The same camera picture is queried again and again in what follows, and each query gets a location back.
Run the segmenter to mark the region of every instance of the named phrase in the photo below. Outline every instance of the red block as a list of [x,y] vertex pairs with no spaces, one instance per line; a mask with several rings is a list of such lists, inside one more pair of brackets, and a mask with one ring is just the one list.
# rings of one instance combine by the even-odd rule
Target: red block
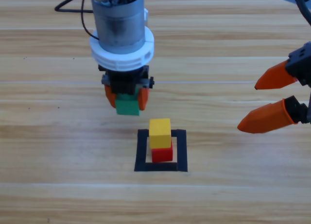
[[173,161],[173,142],[171,141],[171,147],[167,149],[152,149],[152,162],[168,162]]

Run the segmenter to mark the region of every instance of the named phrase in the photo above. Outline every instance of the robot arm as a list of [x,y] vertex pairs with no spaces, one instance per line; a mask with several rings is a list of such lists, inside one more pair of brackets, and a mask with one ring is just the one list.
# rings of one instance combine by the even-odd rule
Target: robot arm
[[[309,0],[287,0],[297,6],[311,25],[311,13],[306,2]],[[257,81],[256,90],[280,89],[297,81],[311,87],[311,42],[289,54],[288,59],[268,69]],[[300,104],[295,96],[251,111],[239,124],[238,129],[247,133],[266,133],[291,124],[311,123],[311,95],[309,107]]]
[[106,96],[118,114],[139,115],[154,84],[147,65],[154,55],[154,36],[144,0],[91,1],[96,31],[89,42],[99,71],[105,72]]

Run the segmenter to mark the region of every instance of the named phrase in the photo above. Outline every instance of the wood grain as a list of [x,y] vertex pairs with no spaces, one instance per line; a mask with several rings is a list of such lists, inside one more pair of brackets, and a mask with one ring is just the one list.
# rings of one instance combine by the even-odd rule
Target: wood grain
[[[155,87],[131,117],[109,105],[79,14],[53,10],[61,1],[0,0],[0,224],[311,222],[310,125],[237,129],[267,103],[308,103],[299,83],[254,89],[308,41],[295,5],[146,0]],[[187,130],[188,173],[134,172],[151,118]]]

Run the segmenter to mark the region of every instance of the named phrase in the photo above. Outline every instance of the black square outline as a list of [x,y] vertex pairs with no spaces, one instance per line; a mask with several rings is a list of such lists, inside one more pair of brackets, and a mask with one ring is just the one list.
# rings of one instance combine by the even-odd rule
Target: black square outline
[[139,129],[137,134],[137,152],[134,171],[136,172],[188,172],[187,132],[182,129],[171,130],[177,138],[177,162],[146,162],[147,138],[149,129]]

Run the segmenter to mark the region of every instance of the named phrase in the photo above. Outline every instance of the stacked blocks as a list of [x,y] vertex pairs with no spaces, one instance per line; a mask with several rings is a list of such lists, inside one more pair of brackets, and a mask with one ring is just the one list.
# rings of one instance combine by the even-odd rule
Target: stacked blocks
[[173,160],[170,119],[151,119],[149,124],[149,140],[153,163]]

